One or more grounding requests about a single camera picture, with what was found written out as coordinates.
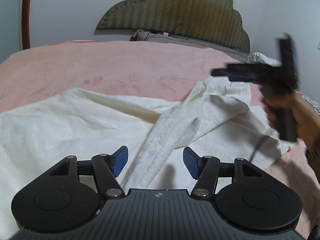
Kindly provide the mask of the person's right hand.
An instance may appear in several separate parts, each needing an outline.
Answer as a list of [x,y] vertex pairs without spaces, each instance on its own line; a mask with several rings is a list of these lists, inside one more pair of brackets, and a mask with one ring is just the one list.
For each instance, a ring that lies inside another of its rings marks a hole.
[[296,92],[263,98],[265,111],[270,126],[276,128],[276,108],[287,108],[292,111],[297,122],[297,135],[302,139],[307,149],[312,152],[319,145],[319,115],[314,108]]

